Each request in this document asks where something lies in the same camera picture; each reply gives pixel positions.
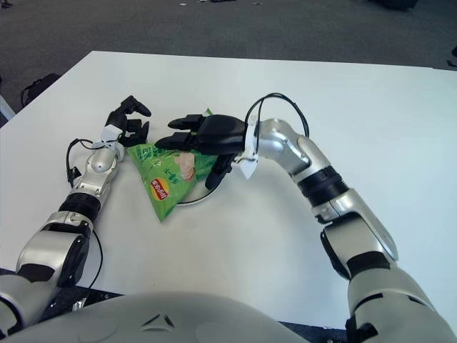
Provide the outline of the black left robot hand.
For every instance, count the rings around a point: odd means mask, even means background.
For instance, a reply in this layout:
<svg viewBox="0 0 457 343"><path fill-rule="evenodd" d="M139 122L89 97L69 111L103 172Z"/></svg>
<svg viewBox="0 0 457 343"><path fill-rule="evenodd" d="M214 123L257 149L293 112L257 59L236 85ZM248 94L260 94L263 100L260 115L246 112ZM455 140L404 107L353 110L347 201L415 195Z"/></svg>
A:
<svg viewBox="0 0 457 343"><path fill-rule="evenodd" d="M140 119L128 119L127 116L134 112L145 117L151 117L151 112L146 106L133 96L128 96L108 116L105 127L112 125L120 131L114 134L114 138L108 138L109 141L117 141L124 147L146 143L149 133L149 121L143 124Z"/></svg>

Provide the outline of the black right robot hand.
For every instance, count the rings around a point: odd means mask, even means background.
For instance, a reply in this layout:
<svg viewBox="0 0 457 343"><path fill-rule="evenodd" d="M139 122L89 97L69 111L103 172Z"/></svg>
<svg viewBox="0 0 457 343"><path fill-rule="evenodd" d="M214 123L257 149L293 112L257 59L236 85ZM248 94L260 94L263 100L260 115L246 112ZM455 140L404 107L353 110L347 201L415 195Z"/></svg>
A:
<svg viewBox="0 0 457 343"><path fill-rule="evenodd" d="M205 187L215 189L231 171L231 163L244 151L246 125L233 116L212 114L189 114L169 122L176 131L159 139L155 146L160 149L197 151L203 155L216 156L206 178Z"/></svg>

